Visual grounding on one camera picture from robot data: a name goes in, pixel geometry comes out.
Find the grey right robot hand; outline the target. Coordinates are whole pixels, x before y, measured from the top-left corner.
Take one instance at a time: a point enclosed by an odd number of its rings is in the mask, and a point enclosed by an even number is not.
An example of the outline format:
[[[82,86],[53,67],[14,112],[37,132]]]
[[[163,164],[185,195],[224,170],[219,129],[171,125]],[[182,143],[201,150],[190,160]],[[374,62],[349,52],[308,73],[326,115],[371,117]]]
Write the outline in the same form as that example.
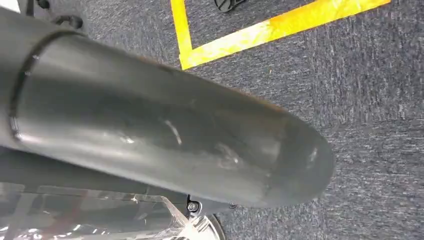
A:
[[[72,32],[0,39],[3,240],[203,240],[190,212],[303,203],[333,172],[279,107]]]

